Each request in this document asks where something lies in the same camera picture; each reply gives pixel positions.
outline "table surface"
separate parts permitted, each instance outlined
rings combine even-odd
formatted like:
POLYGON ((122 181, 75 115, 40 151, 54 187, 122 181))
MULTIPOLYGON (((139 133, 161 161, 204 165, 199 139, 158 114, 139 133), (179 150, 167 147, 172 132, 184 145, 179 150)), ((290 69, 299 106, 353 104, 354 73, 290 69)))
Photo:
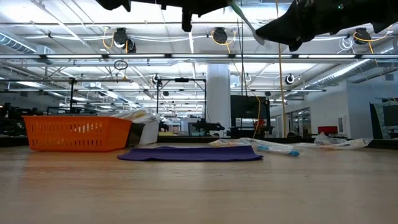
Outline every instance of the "table surface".
POLYGON ((398 220, 398 151, 309 149, 254 162, 117 160, 123 153, 0 149, 0 223, 398 220))

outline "ceiling duct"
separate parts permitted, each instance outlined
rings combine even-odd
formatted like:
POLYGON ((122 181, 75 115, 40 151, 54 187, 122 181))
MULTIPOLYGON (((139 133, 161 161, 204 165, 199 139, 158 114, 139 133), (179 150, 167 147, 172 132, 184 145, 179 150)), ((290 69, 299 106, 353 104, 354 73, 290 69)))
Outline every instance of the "ceiling duct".
MULTIPOLYGON (((398 54, 398 37, 395 37, 393 40, 390 40, 387 43, 376 47, 374 53, 398 54)), ((317 85, 328 86, 336 84, 349 77, 376 67, 377 64, 374 59, 358 60, 353 63, 339 65, 319 75, 316 81, 310 82, 310 84, 304 86, 304 88, 314 88, 317 85)))
MULTIPOLYGON (((28 44, 20 38, 0 29, 0 44, 12 48, 22 54, 54 54, 54 51, 46 46, 38 44, 28 44)), ((40 63, 50 65, 53 61, 48 59, 37 59, 40 63)))

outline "orange basket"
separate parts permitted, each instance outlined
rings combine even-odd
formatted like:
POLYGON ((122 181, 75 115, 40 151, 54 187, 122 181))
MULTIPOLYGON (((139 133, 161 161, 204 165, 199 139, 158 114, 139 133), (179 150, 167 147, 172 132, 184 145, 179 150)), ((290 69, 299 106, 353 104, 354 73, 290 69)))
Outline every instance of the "orange basket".
POLYGON ((123 149, 131 121, 100 116, 25 116, 36 151, 108 152, 123 149))

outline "ceiling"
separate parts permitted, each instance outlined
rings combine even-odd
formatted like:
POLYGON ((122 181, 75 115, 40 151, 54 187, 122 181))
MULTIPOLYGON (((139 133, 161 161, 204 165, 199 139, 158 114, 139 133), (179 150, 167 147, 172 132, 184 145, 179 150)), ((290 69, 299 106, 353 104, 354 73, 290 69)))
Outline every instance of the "ceiling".
MULTIPOLYGON (((272 1, 243 1, 242 10, 255 28, 277 18, 275 4, 264 2, 272 1)), ((230 52, 232 54, 241 53, 239 38, 236 34, 238 30, 237 20, 240 18, 230 7, 205 14, 201 18, 194 16, 192 19, 192 38, 190 39, 190 35, 181 29, 181 9, 177 7, 168 7, 166 11, 162 11, 158 5, 132 2, 132 11, 128 13, 123 7, 107 11, 93 0, 47 0, 42 1, 42 3, 45 5, 45 10, 54 15, 59 22, 65 24, 70 31, 61 26, 53 16, 43 11, 30 0, 1 0, 0 27, 4 32, 13 35, 13 37, 28 46, 47 46, 55 54, 106 54, 108 52, 110 54, 123 54, 124 52, 121 49, 115 46, 107 49, 103 44, 103 41, 105 41, 106 45, 111 45, 111 36, 117 27, 127 28, 127 33, 134 40, 139 54, 227 54, 228 49, 225 45, 218 45, 212 40, 211 36, 207 36, 215 27, 224 27, 231 42, 229 45, 230 52)), ((283 15, 289 5, 289 3, 279 4, 280 16, 283 15)), ((387 32, 373 34, 371 25, 366 24, 362 27, 366 27, 373 37, 382 37, 387 32)), ((354 44, 351 46, 347 42, 342 43, 347 33, 353 33, 354 30, 355 28, 341 30, 333 36, 329 34, 321 35, 313 41, 303 44, 295 53, 352 54, 354 51, 360 54, 368 52, 369 46, 367 45, 354 44)), ((387 37, 374 43, 374 46, 383 44, 391 37, 394 37, 398 32, 398 26, 393 26, 388 31, 387 37)), ((252 37, 251 31, 247 26, 241 28, 239 34, 243 36, 243 52, 245 54, 277 54, 279 52, 278 44, 276 43, 266 42, 264 46, 259 45, 252 37)), ((286 54, 288 52, 287 46, 282 45, 282 53, 286 54)), ((0 54, 18 54, 18 52, 0 45, 0 54)), ((43 64, 34 65, 34 62, 32 62, 31 66, 27 66, 30 62, 23 60, 10 62, 18 66, 25 65, 25 69, 34 74, 43 75, 45 73, 45 67, 41 66, 43 64)), ((57 60, 56 62, 73 63, 68 60, 57 60)), ((77 62, 90 63, 94 61, 77 60, 77 62)), ((101 87, 110 89, 152 88, 151 80, 154 74, 158 74, 161 78, 206 78, 206 65, 208 64, 206 60, 176 61, 168 64, 169 62, 166 60, 152 59, 151 66, 148 66, 146 62, 147 60, 129 60, 131 65, 136 66, 130 65, 127 70, 118 75, 118 78, 126 76, 138 85, 107 82, 102 83, 101 87)), ((240 59, 236 59, 234 61, 235 64, 232 61, 227 63, 229 63, 231 74, 239 75, 242 67, 240 59)), ((108 66, 104 66, 104 63, 81 67, 56 66, 56 64, 47 66, 47 73, 53 73, 52 78, 66 79, 76 77, 97 79, 98 81, 109 78, 108 66)), ((283 76, 291 73, 296 77, 300 77, 300 82, 305 82, 335 66, 337 66, 335 62, 291 63, 283 61, 282 73, 283 76)), ((280 88, 278 63, 245 62, 244 69, 251 76, 248 84, 251 88, 280 88)), ((112 73, 112 78, 116 78, 115 74, 116 72, 112 73)), ((170 83, 167 88, 198 89, 195 83, 170 83)), ((120 92, 117 94, 131 102, 153 103, 150 99, 153 93, 120 92)), ((96 92, 88 93, 86 97, 91 100, 98 100, 96 102, 107 100, 107 96, 105 96, 105 99, 98 97, 96 92)), ((170 96, 164 98, 200 99, 204 98, 204 93, 200 91, 194 93, 176 92, 170 93, 170 96)), ((118 101, 109 100, 109 102, 117 103, 118 101)), ((189 112, 200 113, 201 104, 198 103, 197 105, 193 101, 192 110, 189 109, 189 112)), ((178 111, 178 114, 183 114, 184 112, 186 110, 181 110, 178 111)))

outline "red object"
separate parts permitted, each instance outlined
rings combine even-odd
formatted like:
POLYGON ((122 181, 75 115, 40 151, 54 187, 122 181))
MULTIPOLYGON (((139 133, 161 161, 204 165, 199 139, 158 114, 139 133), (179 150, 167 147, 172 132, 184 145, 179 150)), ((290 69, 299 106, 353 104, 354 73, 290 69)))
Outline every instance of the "red object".
POLYGON ((338 134, 337 126, 323 126, 318 127, 318 134, 325 133, 325 134, 338 134))
POLYGON ((123 149, 131 121, 100 116, 25 116, 36 151, 108 152, 123 149))

